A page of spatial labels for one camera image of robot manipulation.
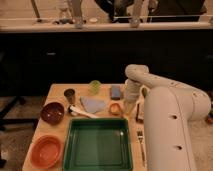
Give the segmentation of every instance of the terracotta bowl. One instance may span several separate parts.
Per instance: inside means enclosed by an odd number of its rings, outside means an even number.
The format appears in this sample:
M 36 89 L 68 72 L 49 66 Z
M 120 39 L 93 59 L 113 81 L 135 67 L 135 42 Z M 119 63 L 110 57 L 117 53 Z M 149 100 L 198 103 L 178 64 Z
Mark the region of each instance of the terracotta bowl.
M 64 117 L 64 107 L 61 103 L 52 102 L 43 107 L 41 118 L 51 125 L 58 124 Z
M 59 161 L 62 153 L 60 140 L 52 135 L 40 137 L 34 144 L 30 161 L 39 169 L 53 167 Z

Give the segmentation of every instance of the light green cup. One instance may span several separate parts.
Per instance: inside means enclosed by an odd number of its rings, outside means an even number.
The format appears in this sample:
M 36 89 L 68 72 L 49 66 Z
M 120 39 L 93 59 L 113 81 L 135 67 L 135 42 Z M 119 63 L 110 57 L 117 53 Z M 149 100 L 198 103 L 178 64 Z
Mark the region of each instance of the light green cup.
M 100 87 L 101 82 L 98 80 L 93 80 L 89 83 L 89 91 L 94 95 L 99 93 Z

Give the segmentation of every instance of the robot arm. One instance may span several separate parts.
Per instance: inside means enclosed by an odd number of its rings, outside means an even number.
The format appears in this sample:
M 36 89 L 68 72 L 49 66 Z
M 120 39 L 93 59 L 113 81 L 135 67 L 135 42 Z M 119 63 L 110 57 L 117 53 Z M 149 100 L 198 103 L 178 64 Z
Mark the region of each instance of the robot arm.
M 190 85 L 150 74 L 144 65 L 127 66 L 126 76 L 126 101 L 137 101 L 142 84 L 151 89 L 144 104 L 148 171 L 196 171 L 187 121 L 209 113 L 208 95 Z

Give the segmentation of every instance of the green plastic tray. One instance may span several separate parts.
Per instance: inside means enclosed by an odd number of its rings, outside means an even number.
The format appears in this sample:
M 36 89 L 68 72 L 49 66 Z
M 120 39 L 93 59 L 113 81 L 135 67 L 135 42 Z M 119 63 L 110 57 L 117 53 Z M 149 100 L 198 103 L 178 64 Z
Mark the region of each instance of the green plastic tray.
M 128 122 L 125 119 L 73 119 L 63 171 L 132 171 Z

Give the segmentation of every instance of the wooden table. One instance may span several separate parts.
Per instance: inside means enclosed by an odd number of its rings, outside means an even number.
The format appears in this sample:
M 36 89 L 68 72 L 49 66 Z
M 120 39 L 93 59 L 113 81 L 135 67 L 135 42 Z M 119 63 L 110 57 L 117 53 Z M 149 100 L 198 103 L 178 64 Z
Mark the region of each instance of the wooden table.
M 121 90 L 123 91 L 124 85 L 119 84 L 121 87 Z M 112 118 L 112 117 L 118 117 L 109 114 L 108 107 L 111 103 L 117 102 L 120 103 L 121 107 L 123 107 L 123 101 L 113 101 L 110 100 L 110 86 L 111 84 L 102 84 L 100 92 L 97 95 L 92 95 L 89 91 L 89 85 L 88 84 L 52 84 L 50 91 L 48 93 L 48 96 L 46 98 L 45 104 L 48 104 L 50 102 L 59 102 L 63 104 L 64 109 L 66 110 L 66 113 L 64 115 L 63 120 L 55 126 L 52 126 L 46 122 L 44 122 L 42 119 L 39 119 L 37 128 L 35 130 L 34 136 L 32 138 L 32 142 L 30 144 L 30 147 L 28 149 L 24 165 L 23 165 L 23 171 L 39 171 L 40 169 L 34 167 L 30 162 L 30 154 L 31 149 L 35 143 L 35 141 L 43 136 L 43 135 L 55 135 L 57 136 L 62 144 L 65 144 L 67 131 L 68 131 L 68 125 L 69 122 L 73 116 L 71 116 L 69 113 L 67 113 L 67 108 L 69 106 L 68 101 L 64 97 L 64 91 L 68 88 L 73 88 L 76 91 L 76 106 L 83 109 L 82 105 L 79 101 L 79 97 L 92 97 L 94 99 L 100 99 L 104 100 L 107 104 L 107 107 L 104 111 L 96 113 L 99 117 L 105 117 L 105 118 Z M 135 122 L 135 111 L 132 112 L 132 118 L 129 120 L 129 130 L 130 130 L 130 142 L 131 142 L 131 149 L 132 149 L 132 157 L 133 157 L 133 170 L 134 171 L 145 171 L 145 167 L 143 167 L 142 164 L 142 157 L 141 157 L 141 150 L 140 150 L 140 143 L 137 138 L 137 130 L 143 130 L 143 125 Z M 60 171 L 62 170 L 62 159 L 51 169 L 48 169 L 51 171 Z

